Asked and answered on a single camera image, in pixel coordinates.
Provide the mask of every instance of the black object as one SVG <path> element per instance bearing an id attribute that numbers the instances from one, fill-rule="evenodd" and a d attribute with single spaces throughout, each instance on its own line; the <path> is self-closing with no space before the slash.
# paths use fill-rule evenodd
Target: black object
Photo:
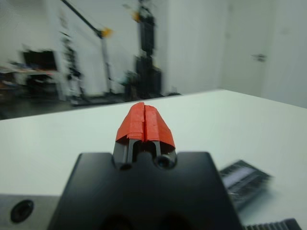
<path id="1" fill-rule="evenodd" d="M 154 27 L 155 20 L 150 10 L 145 7 L 144 1 L 139 1 L 139 31 L 141 49 L 144 51 L 136 59 L 136 73 L 140 76 L 140 84 L 137 91 L 139 97 L 143 99 L 152 98 L 160 95 L 162 84 L 161 70 L 153 67 L 154 53 Z"/>
<path id="2" fill-rule="evenodd" d="M 295 219 L 286 219 L 281 222 L 255 224 L 244 227 L 244 230 L 302 230 Z"/>
<path id="3" fill-rule="evenodd" d="M 46 74 L 29 75 L 26 80 L 27 97 L 57 99 L 58 92 L 53 78 Z"/>
<path id="4" fill-rule="evenodd" d="M 32 200 L 24 200 L 18 203 L 11 211 L 11 220 L 14 223 L 25 221 L 32 213 L 34 203 Z"/>
<path id="5" fill-rule="evenodd" d="M 24 62 L 34 69 L 57 70 L 53 51 L 23 52 Z"/>
<path id="6" fill-rule="evenodd" d="M 220 174 L 237 209 L 265 189 L 271 179 L 270 175 L 244 161 L 237 161 L 221 170 Z"/>
<path id="7" fill-rule="evenodd" d="M 242 229 L 209 153 L 181 152 L 168 168 L 132 147 L 119 168 L 110 153 L 80 154 L 48 229 Z"/>

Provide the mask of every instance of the desk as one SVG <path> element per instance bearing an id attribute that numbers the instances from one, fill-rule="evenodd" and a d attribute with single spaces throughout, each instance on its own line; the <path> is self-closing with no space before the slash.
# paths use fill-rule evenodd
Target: desk
<path id="1" fill-rule="evenodd" d="M 36 70 L 29 70 L 29 71 L 16 71 L 15 72 L 15 77 L 16 81 L 20 85 L 25 84 L 25 80 L 29 75 L 50 75 L 54 80 L 55 84 L 57 87 L 57 92 L 59 95 L 60 100 L 65 100 L 65 95 L 64 95 L 64 86 L 61 78 L 60 72 L 57 72 L 55 70 L 42 70 L 42 71 L 36 71 Z"/>
<path id="2" fill-rule="evenodd" d="M 134 103 L 0 121 L 0 193 L 60 195 L 80 152 L 112 152 Z M 219 169 L 243 159 L 273 175 L 243 224 L 294 217 L 307 229 L 307 109 L 229 91 L 146 101 L 177 152 L 208 151 Z"/>

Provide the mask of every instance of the table surface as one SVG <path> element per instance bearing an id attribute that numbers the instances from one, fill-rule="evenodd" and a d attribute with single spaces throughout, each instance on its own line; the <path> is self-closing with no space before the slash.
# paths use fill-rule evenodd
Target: table surface
<path id="1" fill-rule="evenodd" d="M 177 152 L 208 151 L 218 169 L 238 159 L 274 176 L 244 224 L 296 218 L 307 229 L 307 109 L 229 91 L 148 100 Z M 134 103 L 0 121 L 0 193 L 60 195 L 81 152 L 112 152 Z"/>

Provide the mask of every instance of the door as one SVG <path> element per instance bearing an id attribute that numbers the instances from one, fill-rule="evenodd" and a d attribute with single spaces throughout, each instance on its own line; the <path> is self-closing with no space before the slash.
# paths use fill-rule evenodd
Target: door
<path id="1" fill-rule="evenodd" d="M 230 0 L 221 87 L 261 96 L 275 0 Z"/>

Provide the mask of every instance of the door handle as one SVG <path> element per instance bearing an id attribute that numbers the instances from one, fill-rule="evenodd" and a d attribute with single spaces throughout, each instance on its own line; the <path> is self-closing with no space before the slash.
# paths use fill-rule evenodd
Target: door handle
<path id="1" fill-rule="evenodd" d="M 256 61 L 260 61 L 260 62 L 265 62 L 267 59 L 267 56 L 264 54 L 253 54 L 252 57 L 256 60 Z"/>

